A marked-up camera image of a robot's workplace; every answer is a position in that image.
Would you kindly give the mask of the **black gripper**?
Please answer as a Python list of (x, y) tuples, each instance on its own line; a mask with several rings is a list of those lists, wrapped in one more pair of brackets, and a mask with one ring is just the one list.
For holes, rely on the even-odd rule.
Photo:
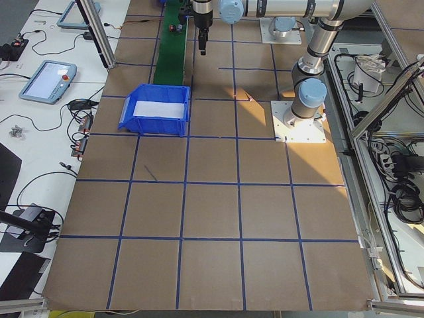
[(206, 46), (207, 41), (209, 40), (209, 29), (211, 25), (206, 27), (198, 27), (199, 33), (198, 33), (198, 41), (199, 41), (199, 51), (201, 55), (206, 55)]

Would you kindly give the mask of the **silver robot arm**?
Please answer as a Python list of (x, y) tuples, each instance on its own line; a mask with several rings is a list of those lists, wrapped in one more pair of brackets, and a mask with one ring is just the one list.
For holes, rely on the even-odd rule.
[(300, 121), (312, 120), (325, 100), (327, 88), (319, 78), (323, 73), (323, 58), (329, 51), (328, 32), (325, 28), (325, 19), (320, 18), (307, 52), (293, 67), (295, 101), (291, 106), (292, 126), (296, 126)]
[(310, 56), (324, 57), (346, 20), (353, 19), (371, 6), (371, 1), (219, 1), (222, 21), (235, 24), (242, 17), (319, 17), (309, 43)]

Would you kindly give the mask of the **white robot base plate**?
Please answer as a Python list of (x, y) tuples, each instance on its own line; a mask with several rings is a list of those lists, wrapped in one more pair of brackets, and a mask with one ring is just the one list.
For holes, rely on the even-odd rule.
[(292, 113), (291, 101), (271, 101), (275, 141), (286, 143), (326, 143), (323, 119), (317, 111), (310, 119)]

